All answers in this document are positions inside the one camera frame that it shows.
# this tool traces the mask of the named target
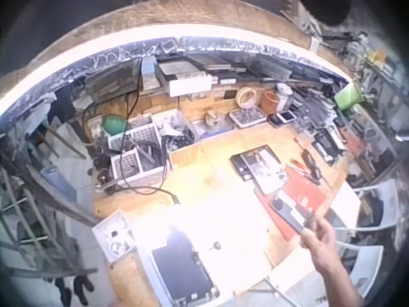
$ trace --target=red repair mat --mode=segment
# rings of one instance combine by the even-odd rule
[[[314,211],[317,210],[325,200],[325,195],[321,192],[320,188],[292,168],[286,167],[285,170],[289,176],[289,180],[284,187],[282,187],[282,190],[297,203],[306,203],[305,209],[311,208]],[[284,239],[290,241],[297,233],[281,216],[270,208],[270,201],[274,193],[264,195],[258,188],[255,188],[254,192],[282,233]]]

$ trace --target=metal rod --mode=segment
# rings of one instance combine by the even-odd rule
[[[10,238],[11,242],[13,243],[15,249],[20,253],[21,257],[23,257],[23,259],[27,263],[27,265],[29,267],[36,267],[36,264],[33,261],[31,261],[31,259],[29,259],[27,257],[26,251],[24,251],[24,249],[21,248],[21,246],[19,245],[19,243],[15,239],[14,235],[12,234],[12,231],[8,227],[8,224],[7,224],[7,222],[4,219],[4,216],[2,214],[0,214],[0,222],[1,222],[1,224],[3,224],[4,230],[6,231],[8,237]]]
[[[56,138],[58,138],[65,146],[67,146],[69,149],[71,149],[73,152],[75,152],[81,159],[87,159],[87,157],[82,154],[80,151],[78,151],[78,149],[76,149],[75,147],[73,147],[69,142],[66,141],[66,139],[64,139],[62,136],[60,136],[58,134],[58,132],[56,130],[54,130],[54,128],[52,128],[48,123],[43,123],[43,126]]]
[[[28,225],[26,218],[24,217],[23,213],[21,212],[20,209],[20,205],[17,203],[17,200],[15,198],[13,189],[12,189],[12,185],[10,183],[10,180],[8,178],[8,174],[6,172],[6,170],[4,168],[1,168],[1,171],[3,173],[3,179],[4,179],[4,183],[6,184],[6,188],[7,188],[7,193],[8,196],[10,197],[11,201],[14,204],[15,210],[17,212],[17,215],[19,216],[24,228],[26,229],[28,235],[30,236],[30,238],[33,240],[33,243],[38,251],[38,253],[40,254],[40,256],[46,260],[51,266],[53,267],[57,267],[56,263],[53,261],[53,259],[51,259],[47,253],[45,252],[43,246],[38,242],[36,235],[33,233],[31,227]]]
[[[4,242],[4,241],[0,241],[0,248],[6,248],[6,249],[10,249],[12,251],[17,251],[17,248],[15,248],[15,246],[13,244]]]
[[[26,201],[26,200],[27,200],[27,198],[26,198],[26,197],[23,197],[21,200],[17,201],[17,204],[20,205],[22,202],[24,202],[24,201]],[[5,213],[5,212],[9,211],[9,210],[12,209],[12,208],[14,208],[14,204],[13,204],[13,203],[11,203],[11,204],[5,206],[4,208],[2,208],[2,209],[1,209],[1,212],[2,212],[2,213]]]
[[[277,292],[285,301],[287,301],[287,303],[289,303],[293,307],[299,307],[299,305],[294,300],[292,300],[292,298],[275,288],[267,278],[265,278],[264,281],[271,288],[272,292]]]
[[[42,140],[42,142],[45,144],[45,146],[47,146],[51,152],[57,157],[59,158],[59,154],[57,153],[57,151],[55,149],[53,149],[53,147],[50,145],[50,143],[45,139],[45,136],[43,136],[43,134],[40,131],[37,131],[37,136],[40,140]]]
[[[92,212],[85,210],[85,208],[78,203],[69,200],[59,189],[57,189],[49,181],[47,181],[32,165],[26,164],[26,166],[34,181],[43,189],[45,189],[47,193],[54,198],[54,201],[58,202],[60,206],[62,205],[62,207],[64,207],[65,209],[68,209],[74,214],[80,215],[82,217],[82,219],[73,217],[75,220],[91,227],[94,227],[100,222],[100,219],[97,218]]]
[[[0,164],[8,173],[19,174],[19,178],[29,187],[37,201],[90,227],[94,227],[101,221],[91,211],[85,210],[83,206],[68,199],[48,182],[37,169],[30,164],[26,164],[19,153],[15,154],[15,158],[12,159],[15,148],[9,137],[0,139],[0,146]]]
[[[37,216],[38,222],[41,224],[41,226],[44,229],[44,232],[46,235],[48,235],[49,240],[54,244],[56,250],[61,254],[61,256],[66,260],[68,266],[73,269],[74,271],[79,271],[79,268],[72,262],[71,258],[69,257],[69,253],[65,250],[65,248],[60,245],[60,243],[57,241],[55,236],[53,236],[50,228],[47,226],[47,223],[45,222],[43,216],[41,215],[40,211],[38,210],[38,207],[34,201],[33,195],[31,192],[27,189],[24,189],[24,194],[26,195],[26,198],[28,199],[28,203],[30,204],[31,208],[33,209],[34,213]]]
[[[97,268],[92,269],[82,269],[79,271],[79,275],[77,272],[73,270],[67,271],[33,271],[33,270],[25,270],[25,269],[18,269],[16,267],[3,267],[3,274],[7,276],[13,277],[20,277],[20,278],[61,278],[61,277],[68,277],[68,276],[82,276],[97,273]]]

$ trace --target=label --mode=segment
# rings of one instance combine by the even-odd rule
[[[298,210],[296,209],[291,210],[291,215],[295,218],[297,222],[300,223],[300,225],[304,225],[305,219],[302,217],[301,213],[298,212]]]

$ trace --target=black cable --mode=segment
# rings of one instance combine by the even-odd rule
[[[121,142],[121,147],[120,147],[120,171],[121,171],[122,179],[123,179],[124,183],[125,183],[128,187],[126,187],[126,188],[121,188],[121,189],[119,189],[118,191],[131,190],[131,191],[133,191],[133,192],[135,192],[135,193],[137,193],[137,194],[146,195],[146,196],[147,196],[147,195],[155,194],[156,192],[160,191],[160,192],[163,192],[163,193],[166,193],[166,194],[170,195],[170,196],[172,197],[172,200],[174,201],[174,203],[175,203],[175,204],[178,204],[178,203],[180,203],[180,202],[179,202],[179,199],[177,198],[176,195],[174,195],[173,193],[171,193],[171,192],[169,192],[169,191],[166,191],[166,190],[162,189],[162,186],[164,185],[164,182],[165,182],[165,179],[166,179],[166,175],[167,175],[167,160],[168,160],[168,157],[167,157],[167,149],[166,149],[165,146],[163,146],[163,144],[162,144],[162,149],[165,150],[165,152],[164,152],[164,159],[163,159],[164,169],[163,169],[163,172],[162,172],[162,182],[160,183],[159,187],[151,187],[151,186],[148,186],[148,185],[140,185],[140,186],[132,187],[132,186],[127,182],[127,180],[126,180],[126,178],[125,178],[125,176],[124,176],[124,174],[123,174],[122,154],[123,154],[123,146],[124,146],[125,136],[126,136],[125,133],[126,133],[126,131],[127,131],[127,127],[128,127],[128,124],[129,124],[129,118],[130,118],[131,114],[134,112],[134,110],[135,110],[135,108],[136,108],[136,105],[137,105],[137,103],[138,103],[138,100],[139,100],[139,80],[140,80],[140,77],[141,77],[141,65],[139,66],[139,73],[138,73],[137,95],[136,95],[136,99],[135,99],[134,105],[132,106],[131,110],[129,110],[129,97],[128,97],[128,95],[127,95],[127,97],[126,97],[126,99],[125,99],[125,102],[126,102],[126,104],[127,104],[127,120],[126,120],[125,128],[124,128],[124,131],[123,131],[122,142]],[[152,189],[152,190],[154,190],[154,191],[153,191],[153,192],[150,192],[150,193],[142,193],[141,191],[138,191],[138,189]]]
[[[161,188],[159,188],[159,187],[151,187],[150,185],[139,185],[137,188],[138,188],[138,189],[154,189],[155,192],[158,192],[158,191],[159,191],[159,192],[168,194],[168,195],[170,195],[170,196],[172,197],[172,200],[173,200],[173,202],[174,202],[175,204],[180,204],[179,198],[178,198],[175,194],[169,192],[168,190],[161,189]],[[121,189],[118,190],[118,191],[119,191],[119,192],[122,192],[122,191],[133,191],[133,192],[135,192],[135,187],[130,187],[130,188],[129,188],[129,187],[123,187],[123,188],[121,188]]]

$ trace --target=smartphone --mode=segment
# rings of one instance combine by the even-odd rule
[[[267,121],[274,128],[279,128],[287,123],[291,123],[297,119],[297,116],[292,111],[284,111],[277,114],[270,114],[267,116]]]

